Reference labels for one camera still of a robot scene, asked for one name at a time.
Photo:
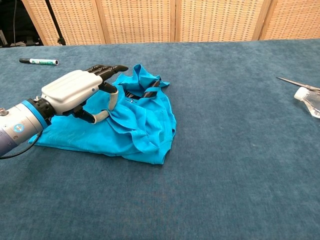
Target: woven screen panel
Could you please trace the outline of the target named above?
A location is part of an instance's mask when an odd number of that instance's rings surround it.
[[[180,0],[177,41],[250,41],[264,0]]]
[[[320,38],[320,0],[278,0],[262,40]]]
[[[59,45],[58,32],[45,0],[22,0],[44,45]]]
[[[174,40],[174,0],[97,0],[97,4],[105,39],[111,44]]]
[[[66,45],[106,43],[95,0],[50,0]]]

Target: crumpled fabric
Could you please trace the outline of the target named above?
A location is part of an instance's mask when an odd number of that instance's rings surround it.
[[[156,80],[160,81],[159,87],[149,87]],[[36,145],[163,165],[177,125],[170,100],[162,91],[170,83],[137,64],[132,76],[121,73],[113,85],[118,89],[118,99],[115,108],[108,110],[108,118],[91,124],[72,115],[54,116]],[[144,92],[157,94],[132,99],[125,96],[126,91],[139,97]],[[109,93],[100,90],[87,100],[83,109],[97,114],[108,109],[109,99]]]

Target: scissors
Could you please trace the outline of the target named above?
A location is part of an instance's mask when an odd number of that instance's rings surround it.
[[[310,85],[303,84],[303,83],[298,82],[298,81],[292,81],[292,80],[289,80],[289,79],[286,79],[286,78],[283,78],[283,77],[278,77],[277,76],[276,78],[280,79],[280,80],[283,80],[283,81],[286,81],[288,83],[300,86],[300,87],[304,87],[304,88],[309,89],[311,91],[320,91],[320,87],[310,86]]]

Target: marker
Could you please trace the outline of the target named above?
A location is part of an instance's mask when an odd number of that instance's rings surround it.
[[[35,59],[35,58],[20,58],[20,63],[23,64],[44,64],[44,65],[58,65],[59,62],[56,59]]]

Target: white robotic hand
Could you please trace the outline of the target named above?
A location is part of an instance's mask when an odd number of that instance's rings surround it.
[[[85,111],[83,106],[88,98],[102,90],[110,94],[108,110],[112,111],[117,103],[118,89],[105,80],[126,70],[128,68],[122,65],[95,65],[87,70],[75,70],[44,86],[41,97],[29,98],[9,110],[0,108],[0,156],[35,134],[41,134],[51,124],[53,116],[73,115],[91,124],[107,118],[107,110],[93,115]],[[25,151],[0,159],[14,157]]]

